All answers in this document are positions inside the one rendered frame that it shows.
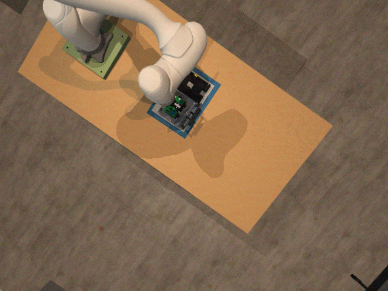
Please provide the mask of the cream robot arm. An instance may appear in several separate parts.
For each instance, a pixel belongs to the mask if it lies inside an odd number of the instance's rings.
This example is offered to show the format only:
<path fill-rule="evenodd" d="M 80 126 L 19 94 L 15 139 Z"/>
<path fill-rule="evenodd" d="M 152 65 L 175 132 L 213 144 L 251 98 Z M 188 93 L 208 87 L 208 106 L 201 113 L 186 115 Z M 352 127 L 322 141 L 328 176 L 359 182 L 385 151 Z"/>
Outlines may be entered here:
<path fill-rule="evenodd" d="M 55 30 L 82 52 L 85 62 L 91 57 L 104 62 L 113 39 L 110 32 L 100 29 L 108 15 L 147 26 L 158 39 L 162 57 L 140 71 L 138 83 L 149 100 L 162 106 L 174 102 L 177 88 L 207 46 L 207 34 L 201 24 L 173 22 L 145 0 L 44 0 L 43 11 Z"/>

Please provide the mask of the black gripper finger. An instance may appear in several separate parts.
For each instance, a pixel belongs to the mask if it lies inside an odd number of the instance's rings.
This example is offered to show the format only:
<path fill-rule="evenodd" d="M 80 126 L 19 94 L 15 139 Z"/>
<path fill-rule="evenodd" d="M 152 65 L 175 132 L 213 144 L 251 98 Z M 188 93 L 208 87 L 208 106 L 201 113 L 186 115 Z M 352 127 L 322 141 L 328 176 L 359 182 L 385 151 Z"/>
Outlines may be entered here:
<path fill-rule="evenodd" d="M 174 107 L 177 112 L 182 112 L 183 110 L 183 107 L 181 106 L 181 104 L 174 103 L 174 105 L 171 105 L 171 106 Z"/>

